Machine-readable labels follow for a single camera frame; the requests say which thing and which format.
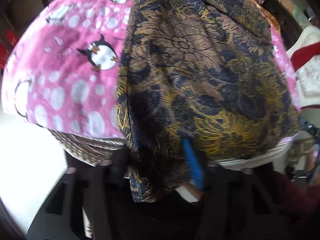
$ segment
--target fabric fold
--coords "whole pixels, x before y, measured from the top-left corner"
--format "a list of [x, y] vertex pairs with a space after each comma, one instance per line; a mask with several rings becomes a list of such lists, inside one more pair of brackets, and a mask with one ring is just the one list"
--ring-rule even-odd
[[209, 159], [249, 159], [297, 132], [269, 28], [249, 0], [133, 0], [117, 109], [136, 202], [190, 179], [182, 137]]

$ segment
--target floor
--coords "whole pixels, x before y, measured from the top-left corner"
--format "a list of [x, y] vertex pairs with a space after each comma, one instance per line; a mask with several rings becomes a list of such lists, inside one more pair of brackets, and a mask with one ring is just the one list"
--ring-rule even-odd
[[24, 233], [66, 167], [46, 129], [5, 115], [0, 102], [0, 198]]

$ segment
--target maroon fabric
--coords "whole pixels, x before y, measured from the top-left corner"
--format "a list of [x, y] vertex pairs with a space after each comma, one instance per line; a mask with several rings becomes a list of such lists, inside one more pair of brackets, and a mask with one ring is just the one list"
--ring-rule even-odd
[[281, 209], [294, 218], [311, 215], [320, 201], [320, 186], [308, 187], [304, 192], [285, 175], [274, 172]]
[[320, 54], [320, 42], [298, 49], [292, 54], [291, 62], [295, 71], [307, 63], [314, 55]]

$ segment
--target white polka dot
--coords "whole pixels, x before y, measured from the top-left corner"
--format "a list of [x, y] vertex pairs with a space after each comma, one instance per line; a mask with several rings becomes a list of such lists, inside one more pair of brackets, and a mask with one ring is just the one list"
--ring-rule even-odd
[[71, 48], [67, 48], [67, 49], [65, 49], [64, 51], [61, 52], [61, 55], [62, 56], [68, 56], [68, 55], [71, 54], [71, 52], [72, 52], [72, 49]]
[[92, 136], [101, 137], [104, 134], [105, 123], [98, 112], [88, 114], [88, 131]]
[[110, 12], [110, 9], [108, 7], [101, 7], [100, 8], [100, 15], [108, 15]]
[[111, 124], [114, 128], [119, 129], [119, 123], [118, 123], [118, 115], [117, 115], [117, 106], [114, 106], [110, 111], [110, 120]]
[[22, 115], [26, 115], [27, 112], [29, 85], [29, 82], [20, 83], [15, 93], [14, 104], [17, 111]]
[[71, 88], [71, 97], [75, 103], [84, 102], [89, 95], [90, 88], [86, 81], [79, 79]]
[[34, 117], [36, 119], [36, 122], [39, 125], [44, 126], [44, 127], [48, 126], [47, 112], [43, 106], [41, 106], [41, 105], [36, 106]]
[[95, 75], [91, 75], [91, 76], [90, 76], [90, 80], [91, 80], [92, 82], [95, 82], [95, 81], [97, 81], [97, 77], [96, 77]]
[[62, 87], [55, 88], [51, 93], [51, 106], [54, 110], [60, 110], [63, 106], [65, 92]]
[[52, 124], [55, 130], [63, 131], [63, 120], [60, 115], [56, 114], [52, 118]]
[[42, 94], [43, 98], [48, 99], [49, 95], [50, 95], [50, 88], [45, 88]]
[[59, 37], [55, 36], [55, 37], [54, 37], [54, 40], [56, 41], [56, 43], [57, 43], [59, 46], [62, 46], [62, 45], [63, 45], [63, 39], [60, 39]]
[[9, 73], [13, 69], [13, 63], [15, 62], [15, 60], [16, 60], [16, 55], [12, 54], [7, 61], [6, 69]]
[[34, 83], [36, 81], [36, 78], [34, 75], [30, 75], [29, 80]]
[[85, 14], [87, 18], [91, 18], [93, 15], [94, 15], [94, 10], [92, 8], [87, 10], [87, 13]]
[[48, 79], [49, 79], [49, 81], [50, 81], [51, 83], [55, 83], [55, 82], [58, 81], [59, 77], [60, 77], [60, 72], [57, 71], [57, 70], [55, 70], [55, 71], [52, 71], [52, 72], [51, 72], [51, 74], [50, 74], [50, 76], [49, 76]]
[[80, 124], [77, 120], [73, 120], [71, 122], [71, 129], [74, 131], [74, 132], [80, 132]]
[[116, 18], [110, 18], [106, 24], [106, 27], [113, 29], [118, 26], [118, 20]]
[[89, 19], [86, 19], [83, 24], [82, 24], [82, 27], [84, 28], [88, 28], [91, 24], [91, 21]]
[[129, 20], [129, 15], [126, 15], [123, 17], [122, 22], [125, 24], [128, 24], [128, 20]]
[[80, 20], [80, 17], [78, 15], [73, 15], [72, 17], [70, 17], [70, 19], [68, 20], [68, 25], [71, 28], [74, 28], [78, 25]]
[[51, 47], [44, 47], [44, 52], [45, 53], [50, 53], [51, 52]]
[[100, 28], [100, 26], [101, 26], [101, 21], [98, 21], [97, 23], [96, 23], [96, 28]]
[[38, 79], [38, 85], [43, 86], [44, 80], [45, 80], [45, 77], [43, 75], [40, 76], [39, 79]]
[[103, 85], [96, 85], [94, 92], [98, 95], [98, 96], [102, 96], [104, 94], [104, 86]]

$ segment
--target red fabric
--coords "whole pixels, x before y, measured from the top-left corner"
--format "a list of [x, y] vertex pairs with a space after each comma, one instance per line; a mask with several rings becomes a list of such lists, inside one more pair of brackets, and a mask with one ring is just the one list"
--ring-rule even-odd
[[307, 63], [314, 55], [320, 54], [320, 42], [296, 50], [291, 57], [295, 71]]
[[320, 186], [308, 187], [306, 192], [292, 183], [287, 176], [274, 172], [276, 189], [282, 209], [293, 217], [311, 215], [320, 203]]
[[8, 30], [5, 34], [5, 38], [11, 44], [12, 47], [14, 47], [19, 40], [18, 36], [13, 32], [13, 30]]
[[4, 47], [3, 44], [0, 44], [0, 68], [4, 69], [4, 64], [9, 57], [9, 51]]

